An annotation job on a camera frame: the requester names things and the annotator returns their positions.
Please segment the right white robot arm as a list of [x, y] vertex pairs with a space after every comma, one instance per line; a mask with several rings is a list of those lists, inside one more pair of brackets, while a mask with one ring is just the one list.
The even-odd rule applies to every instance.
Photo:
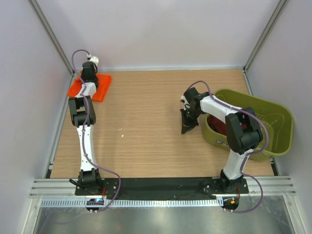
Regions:
[[232, 106], [209, 92], [201, 94], [194, 87], [184, 92], [181, 102], [182, 134], [198, 126], [197, 119], [203, 114], [210, 114], [225, 124], [230, 154], [219, 181], [225, 192], [235, 192], [244, 177], [243, 169], [249, 155], [263, 140], [260, 121], [254, 110]]

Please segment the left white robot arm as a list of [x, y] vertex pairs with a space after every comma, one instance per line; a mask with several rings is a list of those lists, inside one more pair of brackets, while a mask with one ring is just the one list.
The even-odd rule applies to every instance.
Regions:
[[78, 133], [81, 156], [78, 181], [74, 183], [76, 185], [76, 195], [98, 195], [103, 187], [99, 169], [95, 167], [93, 143], [96, 114], [92, 104], [92, 97], [99, 86], [97, 64], [95, 58], [83, 63], [79, 78], [81, 86], [78, 93], [69, 98], [71, 122]]

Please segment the orange t shirt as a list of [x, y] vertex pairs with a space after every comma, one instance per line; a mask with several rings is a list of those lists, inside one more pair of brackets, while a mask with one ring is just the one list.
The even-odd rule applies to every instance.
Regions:
[[[99, 85], [97, 88], [97, 91], [92, 96], [92, 101], [102, 102], [104, 100], [104, 97], [109, 90], [110, 84], [112, 82], [112, 76], [110, 75], [104, 75], [104, 74], [98, 74], [97, 75]], [[71, 87], [69, 88], [69, 91], [67, 92], [67, 96], [70, 98], [74, 98], [79, 94], [80, 91], [82, 91], [82, 82], [79, 78], [76, 78]]]

